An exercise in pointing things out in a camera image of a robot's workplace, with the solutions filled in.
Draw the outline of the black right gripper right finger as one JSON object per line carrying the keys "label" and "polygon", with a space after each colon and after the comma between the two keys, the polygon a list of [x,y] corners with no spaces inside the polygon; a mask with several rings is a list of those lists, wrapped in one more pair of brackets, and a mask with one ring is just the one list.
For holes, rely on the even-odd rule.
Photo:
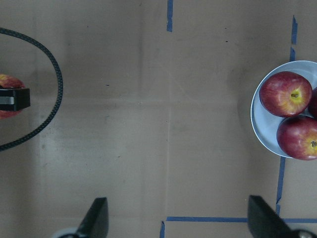
{"label": "black right gripper right finger", "polygon": [[315,238],[313,232],[291,229],[258,195],[248,200],[248,229],[254,238]]}

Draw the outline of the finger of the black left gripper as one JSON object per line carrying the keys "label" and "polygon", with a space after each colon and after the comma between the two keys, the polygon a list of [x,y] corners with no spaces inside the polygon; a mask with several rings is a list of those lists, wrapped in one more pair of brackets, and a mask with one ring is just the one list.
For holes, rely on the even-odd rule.
{"label": "finger of the black left gripper", "polygon": [[29,88],[1,88],[0,110],[17,112],[31,106]]}

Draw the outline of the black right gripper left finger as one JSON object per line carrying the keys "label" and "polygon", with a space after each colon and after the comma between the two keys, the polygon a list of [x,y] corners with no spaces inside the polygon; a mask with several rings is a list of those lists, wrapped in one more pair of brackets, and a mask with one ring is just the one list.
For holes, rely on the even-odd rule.
{"label": "black right gripper left finger", "polygon": [[56,232],[54,238],[106,238],[108,235],[108,202],[106,197],[94,200],[80,225]]}

